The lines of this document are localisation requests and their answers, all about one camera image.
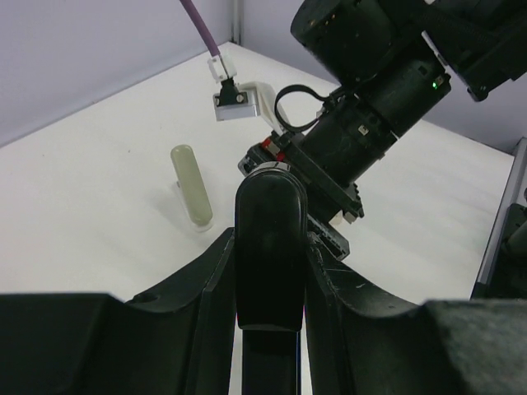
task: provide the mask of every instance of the white connector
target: white connector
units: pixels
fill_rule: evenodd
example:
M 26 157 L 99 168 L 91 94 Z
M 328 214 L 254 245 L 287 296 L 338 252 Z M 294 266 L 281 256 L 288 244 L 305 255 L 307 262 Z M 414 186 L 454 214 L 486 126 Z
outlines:
M 217 83 L 233 78 L 237 74 L 234 62 L 227 53 L 208 59 L 208 68 Z

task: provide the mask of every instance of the black cable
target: black cable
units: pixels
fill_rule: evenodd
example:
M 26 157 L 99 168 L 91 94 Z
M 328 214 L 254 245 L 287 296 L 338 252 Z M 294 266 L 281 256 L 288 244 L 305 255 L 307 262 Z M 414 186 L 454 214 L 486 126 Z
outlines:
M 280 114 L 280 111 L 278 110 L 278 102 L 281 98 L 285 95 L 289 95 L 290 93 L 307 93 L 308 95 L 313 96 L 315 99 L 322 101 L 324 103 L 324 109 L 325 111 L 322 112 L 322 114 L 313 119 L 311 122 L 303 125 L 303 126 L 292 126 L 290 125 Z M 277 117 L 278 122 L 283 126 L 284 129 L 286 129 L 288 132 L 298 134 L 305 132 L 306 130 L 309 130 L 310 128 L 313 128 L 319 121 L 321 116 L 323 116 L 328 110 L 332 109 L 337 99 L 344 94 L 343 90 L 336 90 L 334 93 L 332 93 L 329 96 L 321 96 L 315 91 L 313 91 L 311 88 L 305 85 L 290 85 L 283 88 L 281 91 L 277 94 L 277 99 L 274 102 L 274 114 Z

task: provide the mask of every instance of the wall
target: wall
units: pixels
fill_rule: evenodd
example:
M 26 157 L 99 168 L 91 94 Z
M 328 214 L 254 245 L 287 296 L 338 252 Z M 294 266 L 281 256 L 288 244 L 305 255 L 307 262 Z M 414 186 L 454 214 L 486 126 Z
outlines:
M 228 41 L 231 0 L 194 3 Z M 204 51 L 178 0 L 0 0 L 0 146 Z
M 245 0 L 243 45 L 318 77 L 333 78 L 298 44 L 289 29 L 302 0 Z M 527 77 L 506 83 L 476 104 L 455 77 L 452 92 L 425 119 L 473 140 L 511 151 L 527 137 Z

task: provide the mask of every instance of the white table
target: white table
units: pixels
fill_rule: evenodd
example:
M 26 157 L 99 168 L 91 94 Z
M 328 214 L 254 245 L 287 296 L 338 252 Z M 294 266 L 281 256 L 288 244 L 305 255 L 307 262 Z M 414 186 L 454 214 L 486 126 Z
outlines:
M 238 82 L 334 86 L 226 44 Z M 236 167 L 269 134 L 261 119 L 216 123 L 206 54 L 0 150 L 0 291 L 107 291 L 127 300 L 196 258 L 233 225 Z M 292 123 L 319 103 L 284 99 Z M 170 149 L 194 148 L 214 227 L 187 225 Z M 412 302 L 467 298 L 512 157 L 420 122 L 359 180 L 366 217 L 341 225 L 346 263 Z M 239 380 L 236 340 L 233 380 Z M 309 377 L 304 375 L 305 393 Z M 238 393 L 239 386 L 233 385 Z

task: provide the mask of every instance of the purple cable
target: purple cable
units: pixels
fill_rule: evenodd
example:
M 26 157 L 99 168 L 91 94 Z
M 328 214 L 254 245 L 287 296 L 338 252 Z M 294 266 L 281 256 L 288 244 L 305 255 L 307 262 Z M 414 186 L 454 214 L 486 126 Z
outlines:
M 196 26 L 196 29 L 198 29 L 198 33 L 199 35 L 201 35 L 203 42 L 205 43 L 205 45 L 207 45 L 208 52 L 210 52 L 213 57 L 219 55 L 220 49 L 217 47 L 216 41 L 214 41 L 211 32 L 207 28 L 207 25 L 205 25 L 205 22 L 203 21 L 202 17 L 199 15 L 199 12 L 192 3 L 192 0 L 180 1 L 187 14 L 189 14 L 190 19 L 194 23 L 194 26 Z

